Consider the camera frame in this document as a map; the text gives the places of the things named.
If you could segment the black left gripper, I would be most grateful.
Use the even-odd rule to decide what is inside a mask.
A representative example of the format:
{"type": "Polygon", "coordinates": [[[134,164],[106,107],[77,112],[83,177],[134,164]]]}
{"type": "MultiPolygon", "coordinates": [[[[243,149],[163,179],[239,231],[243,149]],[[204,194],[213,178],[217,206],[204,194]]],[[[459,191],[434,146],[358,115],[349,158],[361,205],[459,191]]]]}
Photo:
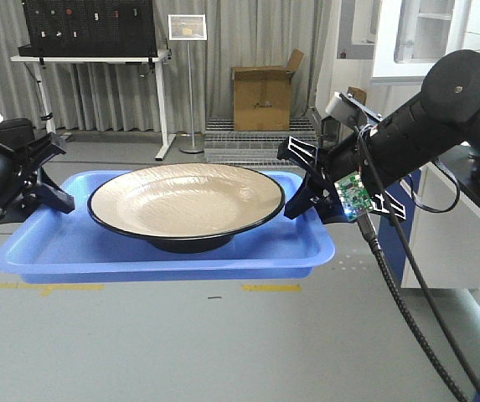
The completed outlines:
{"type": "MultiPolygon", "coordinates": [[[[0,199],[7,193],[20,173],[16,150],[23,147],[24,170],[37,171],[34,194],[41,204],[69,214],[75,210],[75,199],[60,188],[42,166],[58,155],[66,154],[65,141],[60,135],[49,132],[35,140],[31,125],[0,125],[0,199]]],[[[23,195],[0,206],[0,223],[22,223],[36,209],[34,204],[25,206],[23,195]]]]}

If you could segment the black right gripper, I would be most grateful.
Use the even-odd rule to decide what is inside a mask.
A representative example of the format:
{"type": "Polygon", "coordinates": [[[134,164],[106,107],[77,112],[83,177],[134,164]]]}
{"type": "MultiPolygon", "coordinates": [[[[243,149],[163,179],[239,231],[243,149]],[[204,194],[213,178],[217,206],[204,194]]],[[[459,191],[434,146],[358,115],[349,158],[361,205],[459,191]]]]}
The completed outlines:
{"type": "Polygon", "coordinates": [[[370,213],[389,218],[389,208],[393,208],[398,221],[405,221],[405,206],[390,193],[383,194],[379,190],[372,168],[355,137],[327,149],[287,137],[277,148],[277,158],[291,162],[306,172],[317,172],[322,179],[320,184],[308,175],[303,179],[299,189],[285,205],[284,215],[289,219],[315,208],[324,223],[353,223],[343,215],[334,183],[357,171],[374,203],[374,210],[370,213]]]}

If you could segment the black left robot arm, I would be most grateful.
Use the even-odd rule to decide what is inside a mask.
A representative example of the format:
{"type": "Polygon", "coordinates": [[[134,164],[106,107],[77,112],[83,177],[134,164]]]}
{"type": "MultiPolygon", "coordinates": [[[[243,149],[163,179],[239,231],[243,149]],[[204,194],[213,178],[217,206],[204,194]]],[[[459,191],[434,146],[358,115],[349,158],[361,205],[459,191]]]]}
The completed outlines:
{"type": "Polygon", "coordinates": [[[22,223],[42,205],[64,214],[75,210],[74,198],[43,169],[64,153],[61,138],[53,132],[17,149],[0,142],[0,224],[22,223]]]}

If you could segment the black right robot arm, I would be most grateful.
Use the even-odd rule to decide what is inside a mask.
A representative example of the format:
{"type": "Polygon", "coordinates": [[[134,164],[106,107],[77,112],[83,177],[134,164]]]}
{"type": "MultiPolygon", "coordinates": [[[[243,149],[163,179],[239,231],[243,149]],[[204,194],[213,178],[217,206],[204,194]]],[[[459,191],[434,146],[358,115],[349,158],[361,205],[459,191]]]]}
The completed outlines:
{"type": "Polygon", "coordinates": [[[342,222],[343,205],[335,184],[350,173],[360,174],[373,197],[463,142],[480,155],[480,53],[464,49],[441,58],[427,73],[420,92],[385,118],[339,92],[327,113],[352,134],[330,148],[293,137],[278,148],[278,158],[306,172],[286,203],[284,215],[289,219],[315,208],[323,222],[342,222]]]}

